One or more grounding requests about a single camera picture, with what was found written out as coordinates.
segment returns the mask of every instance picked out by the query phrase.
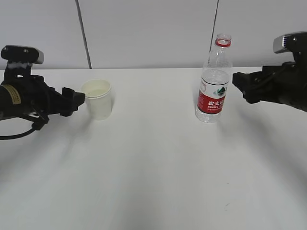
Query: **white wall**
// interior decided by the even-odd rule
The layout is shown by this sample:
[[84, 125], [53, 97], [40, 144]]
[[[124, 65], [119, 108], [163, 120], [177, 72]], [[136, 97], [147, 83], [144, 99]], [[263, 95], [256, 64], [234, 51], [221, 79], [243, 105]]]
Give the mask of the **white wall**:
[[199, 67], [216, 0], [79, 0], [93, 68]]
[[[74, 0], [6, 0], [0, 19], [0, 49], [5, 45], [40, 49], [45, 62], [34, 68], [88, 68]], [[0, 69], [5, 66], [0, 58]]]
[[234, 66], [280, 65], [293, 61], [292, 54], [274, 54], [273, 41], [307, 30], [306, 9], [306, 0], [220, 0], [215, 35], [232, 35]]
[[[201, 67], [217, 0], [79, 0], [93, 68]], [[215, 33], [233, 37], [234, 66], [281, 64], [274, 38], [307, 30], [307, 1], [220, 0]], [[37, 69], [88, 68], [74, 0], [14, 0], [0, 7], [0, 49], [39, 48]], [[0, 58], [0, 69], [6, 61]]]

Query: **plastic water bottle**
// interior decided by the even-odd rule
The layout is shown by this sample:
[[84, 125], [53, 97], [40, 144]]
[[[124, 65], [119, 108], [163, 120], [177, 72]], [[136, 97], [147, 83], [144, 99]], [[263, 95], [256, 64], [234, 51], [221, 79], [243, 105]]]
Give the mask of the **plastic water bottle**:
[[204, 65], [201, 88], [195, 110], [197, 118], [206, 123], [216, 122], [221, 116], [225, 95], [232, 74], [232, 62], [227, 56], [231, 36], [219, 34]]

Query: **cup rim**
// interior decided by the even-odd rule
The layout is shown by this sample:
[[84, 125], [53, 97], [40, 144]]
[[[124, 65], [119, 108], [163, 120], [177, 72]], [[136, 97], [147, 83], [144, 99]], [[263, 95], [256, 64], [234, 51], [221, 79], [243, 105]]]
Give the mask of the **cup rim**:
[[[86, 84], [88, 84], [88, 83], [90, 83], [90, 82], [92, 82], [92, 81], [104, 81], [104, 82], [108, 83], [109, 89], [108, 89], [104, 94], [101, 94], [101, 95], [99, 95], [99, 96], [86, 96], [86, 93], [85, 93], [82, 89], [83, 89], [83, 87], [84, 87]], [[92, 79], [92, 80], [89, 80], [89, 81], [85, 82], [85, 83], [82, 85], [82, 87], [81, 87], [81, 92], [85, 94], [85, 97], [86, 97], [86, 98], [89, 98], [89, 99], [98, 99], [98, 98], [104, 97], [104, 96], [106, 96], [107, 94], [109, 94], [110, 91], [111, 91], [111, 88], [112, 88], [112, 87], [111, 87], [111, 84], [110, 84], [107, 80], [104, 80], [104, 79]]]

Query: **red bottle cap ring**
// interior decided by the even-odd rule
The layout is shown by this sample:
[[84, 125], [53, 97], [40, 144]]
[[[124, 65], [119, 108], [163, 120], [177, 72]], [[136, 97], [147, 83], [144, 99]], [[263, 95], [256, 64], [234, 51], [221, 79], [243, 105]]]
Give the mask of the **red bottle cap ring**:
[[215, 44], [217, 46], [220, 46], [220, 47], [230, 47], [231, 46], [231, 40], [228, 40], [228, 39], [222, 39], [222, 38], [217, 38], [215, 40]]

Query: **robotic arm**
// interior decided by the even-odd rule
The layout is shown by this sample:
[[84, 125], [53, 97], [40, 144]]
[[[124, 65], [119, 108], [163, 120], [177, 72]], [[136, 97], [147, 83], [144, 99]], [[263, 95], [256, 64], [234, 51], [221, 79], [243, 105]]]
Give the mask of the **robotic arm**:
[[44, 54], [36, 48], [5, 46], [1, 57], [7, 60], [4, 81], [0, 85], [0, 120], [19, 117], [32, 121], [32, 128], [18, 135], [0, 136], [0, 140], [17, 139], [40, 130], [48, 115], [70, 116], [84, 103], [85, 94], [63, 88], [62, 94], [49, 87], [44, 78], [31, 75], [33, 63], [42, 64]]
[[273, 50], [292, 52], [295, 62], [263, 66], [262, 71], [250, 74], [234, 73], [233, 84], [250, 104], [267, 101], [307, 112], [307, 32], [276, 38]]

